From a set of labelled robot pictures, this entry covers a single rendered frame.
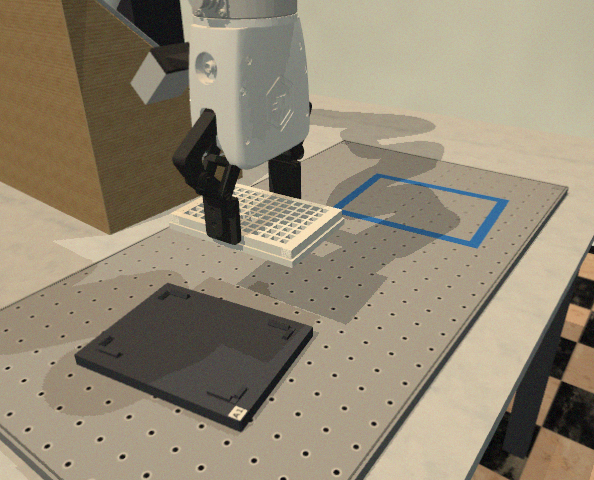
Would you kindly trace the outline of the blue tape rectangle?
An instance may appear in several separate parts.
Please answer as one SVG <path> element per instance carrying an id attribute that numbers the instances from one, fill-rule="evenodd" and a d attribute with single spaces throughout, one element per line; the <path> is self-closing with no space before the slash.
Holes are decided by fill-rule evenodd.
<path id="1" fill-rule="evenodd" d="M 435 232 L 431 232 L 431 231 L 427 231 L 427 230 L 423 230 L 423 229 L 418 229 L 418 228 L 414 228 L 414 227 L 410 227 L 410 226 L 406 226 L 406 225 L 402 225 L 402 224 L 398 224 L 398 223 L 394 223 L 394 222 L 390 222 L 390 221 L 386 221 L 386 220 L 382 220 L 382 219 L 346 211 L 346 210 L 342 210 L 342 208 L 344 206 L 346 206 L 348 203 L 350 203 L 353 199 L 355 199 L 358 195 L 360 195 L 363 191 L 365 191 L 367 188 L 369 188 L 372 184 L 374 184 L 380 178 L 395 180 L 395 181 L 399 181 L 399 182 L 424 186 L 424 187 L 428 187 L 428 188 L 453 192 L 453 193 L 477 197 L 477 198 L 482 198 L 482 199 L 486 199 L 486 200 L 496 201 L 497 203 L 493 207 L 493 209 L 491 210 L 489 215 L 486 217 L 486 219 L 481 224 L 481 226 L 479 227 L 479 229 L 477 230 L 477 232 L 474 234 L 474 236 L 472 237 L 472 239 L 470 241 L 443 235 L 443 234 L 439 234 L 439 233 L 435 233 Z M 498 217 L 500 216 L 500 214 L 502 213 L 502 211 L 504 210 L 504 208 L 506 207 L 506 205 L 508 204 L 509 201 L 510 200 L 376 173 L 373 177 L 371 177 L 369 180 L 367 180 L 365 183 L 363 183 L 361 186 L 359 186 L 356 190 L 354 190 L 352 193 L 350 193 L 348 196 L 346 196 L 344 199 L 342 199 L 339 203 L 337 203 L 335 206 L 333 206 L 333 208 L 341 209 L 342 215 L 346 215 L 346 216 L 350 216 L 350 217 L 354 217 L 354 218 L 358 218 L 358 219 L 362 219 L 362 220 L 366 220 L 366 221 L 370 221 L 370 222 L 374 222 L 374 223 L 378 223 L 378 224 L 382 224 L 382 225 L 386 225 L 386 226 L 390 226 L 390 227 L 406 230 L 409 232 L 413 232 L 413 233 L 417 233 L 417 234 L 421 234 L 421 235 L 425 235 L 425 236 L 429 236 L 429 237 L 433 237 L 433 238 L 437 238 L 437 239 L 441 239 L 441 240 L 445 240 L 445 241 L 449 241 L 449 242 L 453 242 L 453 243 L 457 243 L 457 244 L 461 244 L 461 245 L 465 245 L 465 246 L 469 246 L 469 247 L 478 249 L 478 247 L 480 246 L 480 244 L 482 243 L 482 241 L 484 240 L 484 238 L 486 237 L 486 235 L 488 234 L 488 232 L 490 231 L 490 229 L 492 228 L 492 226 L 494 225 L 494 223 L 496 222 L 496 220 L 498 219 Z"/>

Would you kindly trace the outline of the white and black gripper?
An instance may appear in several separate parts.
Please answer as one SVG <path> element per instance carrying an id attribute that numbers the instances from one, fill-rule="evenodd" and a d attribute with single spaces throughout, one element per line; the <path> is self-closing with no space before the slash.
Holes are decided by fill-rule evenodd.
<path id="1" fill-rule="evenodd" d="M 193 23 L 192 128 L 172 162 L 203 197 L 207 235 L 237 245 L 240 210 L 232 195 L 241 169 L 268 161 L 269 192 L 301 199 L 297 159 L 304 156 L 312 110 L 303 31 L 298 13 L 242 20 L 193 15 Z M 221 182 L 217 165 L 225 167 Z"/>

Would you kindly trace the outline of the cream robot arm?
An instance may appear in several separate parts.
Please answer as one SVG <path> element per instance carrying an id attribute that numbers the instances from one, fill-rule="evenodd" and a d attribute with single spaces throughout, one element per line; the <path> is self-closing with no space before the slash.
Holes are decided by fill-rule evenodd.
<path id="1" fill-rule="evenodd" d="M 297 13 L 297 0 L 188 0 L 193 15 L 266 19 Z M 145 105 L 181 96 L 189 85 L 189 42 L 151 48 L 131 85 Z"/>

